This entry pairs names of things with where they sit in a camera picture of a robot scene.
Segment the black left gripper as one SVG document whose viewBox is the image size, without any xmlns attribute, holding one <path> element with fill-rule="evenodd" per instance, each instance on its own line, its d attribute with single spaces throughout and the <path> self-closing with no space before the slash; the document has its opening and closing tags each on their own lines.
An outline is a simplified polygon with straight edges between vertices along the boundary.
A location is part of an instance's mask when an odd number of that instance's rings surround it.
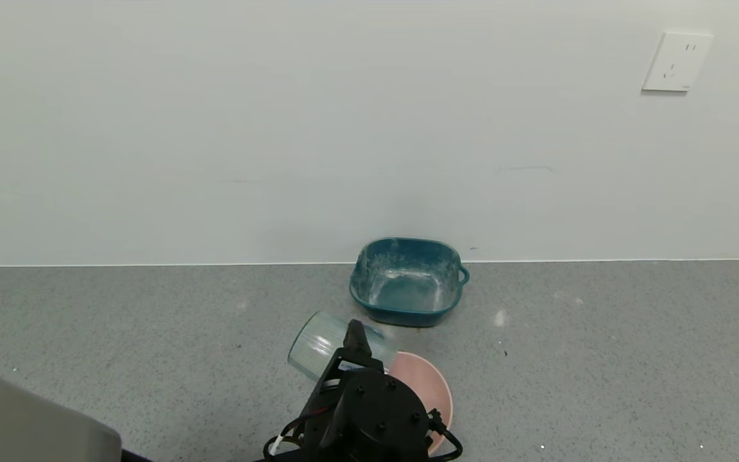
<svg viewBox="0 0 739 462">
<path fill-rule="evenodd" d="M 331 354 L 314 352 L 311 377 L 316 380 L 311 398 L 313 400 L 336 400 L 347 385 L 370 371 L 384 373 L 381 360 L 372 356 L 363 322 L 352 319 L 347 323 L 343 347 Z"/>
</svg>

